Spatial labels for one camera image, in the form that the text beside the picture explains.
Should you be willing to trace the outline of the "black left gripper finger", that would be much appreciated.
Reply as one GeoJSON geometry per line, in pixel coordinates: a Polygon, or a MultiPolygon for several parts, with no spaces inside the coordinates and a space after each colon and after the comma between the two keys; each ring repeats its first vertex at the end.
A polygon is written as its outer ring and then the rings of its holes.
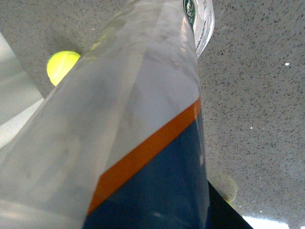
{"type": "Polygon", "coordinates": [[[209,229],[253,229],[245,219],[231,207],[208,181],[210,206],[207,223],[209,229]]]}

